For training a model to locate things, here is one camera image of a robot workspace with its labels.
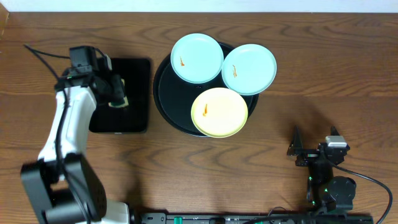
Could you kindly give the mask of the yellow green sponge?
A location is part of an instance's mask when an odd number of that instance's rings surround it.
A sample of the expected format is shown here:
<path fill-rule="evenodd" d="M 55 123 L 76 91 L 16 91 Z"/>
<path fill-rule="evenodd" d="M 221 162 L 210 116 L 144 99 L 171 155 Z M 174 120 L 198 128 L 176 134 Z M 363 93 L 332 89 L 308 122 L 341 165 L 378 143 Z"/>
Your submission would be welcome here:
<path fill-rule="evenodd" d="M 112 108 L 123 108 L 129 105 L 124 84 L 124 79 L 120 79 L 120 81 L 116 82 L 116 86 L 114 87 L 114 98 L 108 103 L 108 106 Z"/>

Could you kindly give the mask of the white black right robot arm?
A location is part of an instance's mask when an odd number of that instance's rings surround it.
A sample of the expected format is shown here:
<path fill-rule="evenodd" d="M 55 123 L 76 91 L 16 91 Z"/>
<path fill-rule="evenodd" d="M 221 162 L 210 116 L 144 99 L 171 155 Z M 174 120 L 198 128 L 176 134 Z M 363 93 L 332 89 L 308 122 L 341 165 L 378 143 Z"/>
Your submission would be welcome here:
<path fill-rule="evenodd" d="M 295 156 L 295 165 L 307 167 L 307 200 L 313 203 L 317 214 L 345 213 L 353 209 L 356 182 L 349 177 L 335 176 L 334 166 L 345 160 L 349 145 L 334 126 L 315 149 L 306 149 L 298 127 L 294 127 L 288 156 Z"/>

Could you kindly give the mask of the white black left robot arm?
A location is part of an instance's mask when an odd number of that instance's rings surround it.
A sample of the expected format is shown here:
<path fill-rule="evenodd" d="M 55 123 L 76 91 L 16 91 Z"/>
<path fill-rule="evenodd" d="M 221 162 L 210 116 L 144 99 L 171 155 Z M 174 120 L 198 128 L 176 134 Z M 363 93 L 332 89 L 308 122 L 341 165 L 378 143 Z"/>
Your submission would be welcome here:
<path fill-rule="evenodd" d="M 52 128 L 35 162 L 21 167 L 21 181 L 39 223 L 129 223 L 126 203 L 109 200 L 86 159 L 97 100 L 126 102 L 124 80 L 112 75 L 98 93 L 99 76 L 64 76 L 57 83 Z"/>

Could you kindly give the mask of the yellow plate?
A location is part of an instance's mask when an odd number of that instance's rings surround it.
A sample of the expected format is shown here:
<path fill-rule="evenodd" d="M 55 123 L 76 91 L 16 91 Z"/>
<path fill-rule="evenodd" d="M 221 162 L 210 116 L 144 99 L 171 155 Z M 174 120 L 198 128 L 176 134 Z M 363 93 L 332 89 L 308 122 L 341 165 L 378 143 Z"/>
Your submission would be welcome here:
<path fill-rule="evenodd" d="M 248 106 L 233 90 L 211 88 L 196 97 L 190 115 L 194 126 L 205 136 L 227 138 L 246 124 Z"/>

